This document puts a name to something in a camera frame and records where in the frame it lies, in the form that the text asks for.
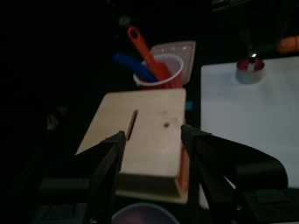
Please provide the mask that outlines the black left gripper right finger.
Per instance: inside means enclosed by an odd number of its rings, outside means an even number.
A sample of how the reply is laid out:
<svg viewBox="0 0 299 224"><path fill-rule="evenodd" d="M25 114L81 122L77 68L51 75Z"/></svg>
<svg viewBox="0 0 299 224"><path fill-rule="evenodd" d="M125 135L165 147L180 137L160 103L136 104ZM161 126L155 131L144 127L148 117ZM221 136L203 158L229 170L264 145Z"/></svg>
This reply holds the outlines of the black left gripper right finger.
<svg viewBox="0 0 299 224"><path fill-rule="evenodd" d="M196 167L213 224L290 221L286 168L260 150L188 126L181 143Z"/></svg>

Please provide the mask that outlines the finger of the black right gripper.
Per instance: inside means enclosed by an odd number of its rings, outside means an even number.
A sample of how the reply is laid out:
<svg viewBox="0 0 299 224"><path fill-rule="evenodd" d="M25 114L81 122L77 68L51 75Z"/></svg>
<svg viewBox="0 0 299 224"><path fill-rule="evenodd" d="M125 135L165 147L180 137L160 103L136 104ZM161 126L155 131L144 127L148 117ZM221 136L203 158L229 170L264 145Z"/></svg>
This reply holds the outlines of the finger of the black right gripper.
<svg viewBox="0 0 299 224"><path fill-rule="evenodd" d="M254 52L260 59L264 59L271 51L271 43L263 33L254 34Z"/></svg>
<svg viewBox="0 0 299 224"><path fill-rule="evenodd" d="M240 34L241 34L241 38L244 40L244 44L246 44L246 47L247 47L247 58L251 58L252 57L252 54L254 54L254 45L252 45L252 40L251 40L251 33L250 31L240 31Z"/></svg>

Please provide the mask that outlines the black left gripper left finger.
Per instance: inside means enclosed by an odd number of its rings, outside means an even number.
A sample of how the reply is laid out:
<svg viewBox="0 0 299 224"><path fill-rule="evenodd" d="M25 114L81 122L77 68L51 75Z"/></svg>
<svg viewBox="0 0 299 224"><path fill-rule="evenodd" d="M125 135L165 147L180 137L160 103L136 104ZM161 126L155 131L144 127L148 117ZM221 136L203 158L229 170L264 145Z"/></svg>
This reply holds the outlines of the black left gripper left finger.
<svg viewBox="0 0 299 224"><path fill-rule="evenodd" d="M77 162L84 164L84 172L88 175L84 224L112 222L116 180L125 144L125 133L119 131L75 157Z"/></svg>

